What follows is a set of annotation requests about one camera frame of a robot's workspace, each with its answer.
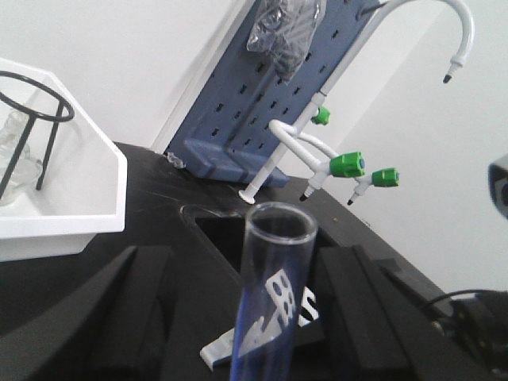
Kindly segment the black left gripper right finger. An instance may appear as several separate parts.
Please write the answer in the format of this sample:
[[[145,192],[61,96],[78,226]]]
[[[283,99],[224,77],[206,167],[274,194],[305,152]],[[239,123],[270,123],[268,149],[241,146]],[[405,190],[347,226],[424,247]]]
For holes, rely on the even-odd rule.
[[[488,378],[395,289],[360,246],[318,251],[315,294],[334,380]]]

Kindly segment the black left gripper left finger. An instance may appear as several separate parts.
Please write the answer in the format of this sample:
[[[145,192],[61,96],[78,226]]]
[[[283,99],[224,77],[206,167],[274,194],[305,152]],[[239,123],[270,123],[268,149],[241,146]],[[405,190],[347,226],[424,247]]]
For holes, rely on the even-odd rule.
[[[168,246],[131,246],[1,338],[3,380],[158,380],[176,304]]]

